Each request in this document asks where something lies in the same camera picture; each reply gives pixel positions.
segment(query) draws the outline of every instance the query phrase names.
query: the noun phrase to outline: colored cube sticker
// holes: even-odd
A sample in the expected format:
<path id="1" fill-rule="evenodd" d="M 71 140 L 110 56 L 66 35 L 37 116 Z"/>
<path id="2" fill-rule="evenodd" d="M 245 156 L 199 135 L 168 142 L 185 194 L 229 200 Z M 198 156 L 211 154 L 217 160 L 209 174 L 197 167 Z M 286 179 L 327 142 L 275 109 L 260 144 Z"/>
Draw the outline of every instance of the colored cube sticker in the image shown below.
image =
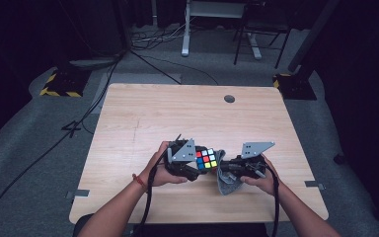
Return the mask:
<path id="1" fill-rule="evenodd" d="M 196 166 L 198 170 L 212 169 L 217 167 L 217 160 L 213 149 L 196 152 Z"/>

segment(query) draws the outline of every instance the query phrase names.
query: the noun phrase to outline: table surface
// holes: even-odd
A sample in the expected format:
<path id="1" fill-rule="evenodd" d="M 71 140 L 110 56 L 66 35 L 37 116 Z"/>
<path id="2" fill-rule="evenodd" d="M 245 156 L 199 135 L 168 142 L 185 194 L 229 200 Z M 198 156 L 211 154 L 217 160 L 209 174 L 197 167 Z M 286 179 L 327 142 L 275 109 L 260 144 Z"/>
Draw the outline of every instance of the table surface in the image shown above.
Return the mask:
<path id="1" fill-rule="evenodd" d="M 226 95 L 234 103 L 224 101 Z M 230 160 L 243 142 L 274 141 L 264 152 L 280 179 L 322 218 L 328 211 L 279 92 L 270 87 L 111 84 L 90 147 L 70 221 L 97 211 L 138 174 L 162 140 L 193 138 L 195 145 L 226 151 Z M 139 223 L 146 196 L 130 223 Z M 268 222 L 274 199 L 243 185 L 222 196 L 212 174 L 194 182 L 153 189 L 147 223 Z M 280 209 L 280 220 L 288 220 Z"/>

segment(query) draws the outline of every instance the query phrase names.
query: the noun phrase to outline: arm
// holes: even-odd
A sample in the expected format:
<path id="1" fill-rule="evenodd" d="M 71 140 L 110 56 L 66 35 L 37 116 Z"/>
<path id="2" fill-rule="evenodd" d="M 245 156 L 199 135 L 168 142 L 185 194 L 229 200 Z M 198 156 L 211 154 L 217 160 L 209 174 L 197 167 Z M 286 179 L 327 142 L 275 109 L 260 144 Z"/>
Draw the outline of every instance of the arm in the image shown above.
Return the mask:
<path id="1" fill-rule="evenodd" d="M 275 171 L 272 163 L 266 158 L 265 161 L 269 164 L 271 169 Z M 264 179 L 241 177 L 241 181 L 251 186 L 257 186 L 273 196 L 273 180 L 269 170 L 266 170 L 266 178 Z M 299 236 L 340 236 L 337 230 L 307 206 L 279 178 L 278 181 L 279 203 L 285 210 L 285 213 L 287 213 L 288 218 L 290 218 Z"/>
<path id="2" fill-rule="evenodd" d="M 146 168 L 140 173 L 139 177 L 146 187 L 150 170 L 167 147 L 168 142 L 162 142 L 159 150 L 152 156 Z M 167 183 L 180 184 L 186 181 L 187 178 L 172 176 L 165 170 L 163 165 L 160 165 L 153 186 L 163 186 Z M 138 184 L 137 181 L 130 182 L 130 184 L 101 207 L 88 220 L 79 233 L 79 236 L 120 236 L 125 229 L 131 212 L 145 192 L 146 190 Z"/>

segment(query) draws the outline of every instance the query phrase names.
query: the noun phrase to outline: bracelet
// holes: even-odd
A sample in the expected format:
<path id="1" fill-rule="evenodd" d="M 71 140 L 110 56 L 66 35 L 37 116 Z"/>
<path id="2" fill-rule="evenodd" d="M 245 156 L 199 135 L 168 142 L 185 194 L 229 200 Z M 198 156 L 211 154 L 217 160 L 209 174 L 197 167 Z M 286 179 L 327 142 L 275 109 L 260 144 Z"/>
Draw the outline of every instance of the bracelet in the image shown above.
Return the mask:
<path id="1" fill-rule="evenodd" d="M 143 183 L 140 177 L 136 176 L 136 174 L 133 174 L 132 177 L 133 180 L 137 181 L 137 183 L 139 183 L 144 190 L 147 190 L 146 185 Z"/>

